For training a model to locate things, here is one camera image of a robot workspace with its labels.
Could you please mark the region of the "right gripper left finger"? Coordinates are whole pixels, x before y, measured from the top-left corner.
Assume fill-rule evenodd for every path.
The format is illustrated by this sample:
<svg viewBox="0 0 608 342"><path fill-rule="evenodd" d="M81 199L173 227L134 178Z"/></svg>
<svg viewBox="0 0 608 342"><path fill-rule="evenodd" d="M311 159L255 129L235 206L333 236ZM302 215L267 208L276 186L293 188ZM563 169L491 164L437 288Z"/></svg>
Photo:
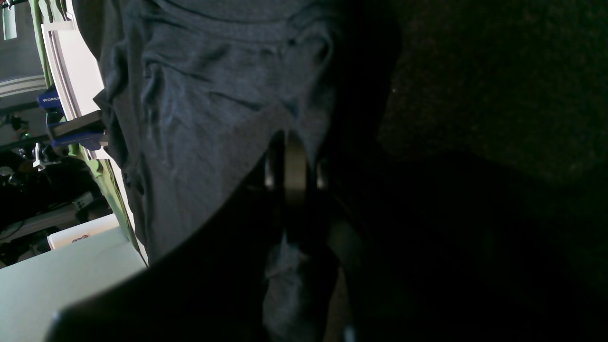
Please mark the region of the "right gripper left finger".
<svg viewBox="0 0 608 342"><path fill-rule="evenodd" d="M264 271L281 237L286 134L188 238L145 271L58 312L47 342L267 342Z"/></svg>

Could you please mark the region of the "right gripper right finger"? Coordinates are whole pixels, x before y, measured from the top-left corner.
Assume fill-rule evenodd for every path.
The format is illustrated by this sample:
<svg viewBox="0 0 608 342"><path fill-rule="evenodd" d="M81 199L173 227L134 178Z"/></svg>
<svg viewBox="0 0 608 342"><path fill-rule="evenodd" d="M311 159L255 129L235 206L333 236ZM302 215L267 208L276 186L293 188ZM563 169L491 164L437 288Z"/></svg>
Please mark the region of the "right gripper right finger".
<svg viewBox="0 0 608 342"><path fill-rule="evenodd" d="M605 342L607 159L560 180L484 154L328 148L329 193L387 282L373 341Z"/></svg>

